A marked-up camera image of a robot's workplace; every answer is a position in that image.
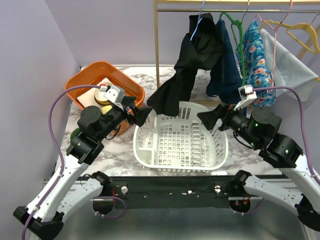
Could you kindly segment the black skirt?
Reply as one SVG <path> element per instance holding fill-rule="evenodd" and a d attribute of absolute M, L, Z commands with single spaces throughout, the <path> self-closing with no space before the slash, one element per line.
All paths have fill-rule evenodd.
<path fill-rule="evenodd" d="M 189 32 L 181 42 L 175 74 L 163 83 L 147 100 L 158 115 L 175 117 L 181 101 L 191 98 L 198 70 L 210 71 L 223 53 L 223 41 L 218 35 L 210 13 L 189 16 Z"/>

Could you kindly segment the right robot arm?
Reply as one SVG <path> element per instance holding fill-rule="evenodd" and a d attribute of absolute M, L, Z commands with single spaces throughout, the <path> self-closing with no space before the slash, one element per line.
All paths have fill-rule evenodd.
<path fill-rule="evenodd" d="M 239 170 L 226 185 L 227 193 L 259 196 L 291 211 L 310 229 L 320 230 L 320 186 L 315 180 L 315 171 L 308 166 L 305 151 L 292 138 L 278 132 L 282 122 L 278 115 L 269 107 L 258 107 L 250 117 L 245 117 L 235 106 L 221 103 L 214 110 L 198 113 L 197 117 L 207 130 L 222 120 L 219 131 L 233 130 L 299 189 L 298 193 L 290 192 Z"/>

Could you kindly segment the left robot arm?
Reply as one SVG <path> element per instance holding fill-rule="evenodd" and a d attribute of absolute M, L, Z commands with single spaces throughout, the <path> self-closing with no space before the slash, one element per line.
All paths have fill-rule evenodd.
<path fill-rule="evenodd" d="M 141 127 L 152 107 L 138 107 L 133 96 L 112 97 L 107 113 L 95 105 L 87 106 L 77 122 L 79 132 L 71 140 L 66 154 L 59 152 L 61 164 L 42 191 L 27 206 L 13 212 L 23 226 L 22 239 L 30 230 L 41 240 L 53 240 L 62 230 L 67 218 L 91 199 L 107 197 L 111 179 L 102 172 L 92 177 L 72 194 L 68 191 L 78 177 L 94 162 L 104 149 L 103 140 L 122 122 Z"/>

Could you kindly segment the light blue wire hanger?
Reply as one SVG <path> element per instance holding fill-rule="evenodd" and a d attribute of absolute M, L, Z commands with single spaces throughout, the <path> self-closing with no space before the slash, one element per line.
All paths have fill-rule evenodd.
<path fill-rule="evenodd" d="M 200 24 L 200 22 L 201 22 L 202 19 L 203 19 L 203 18 L 202 18 L 202 10 L 203 10 L 203 7 L 204 7 L 204 5 L 205 5 L 205 2 L 206 2 L 206 0 L 203 0 L 203 1 L 202 1 L 201 7 L 200 7 L 199 13 L 198 13 L 197 23 L 196 23 L 195 29 L 194 29 L 191 37 L 190 37 L 190 41 L 193 40 L 193 38 L 194 38 L 194 36 L 195 36 L 195 34 L 196 34 L 197 30 L 198 30 L 199 24 Z"/>

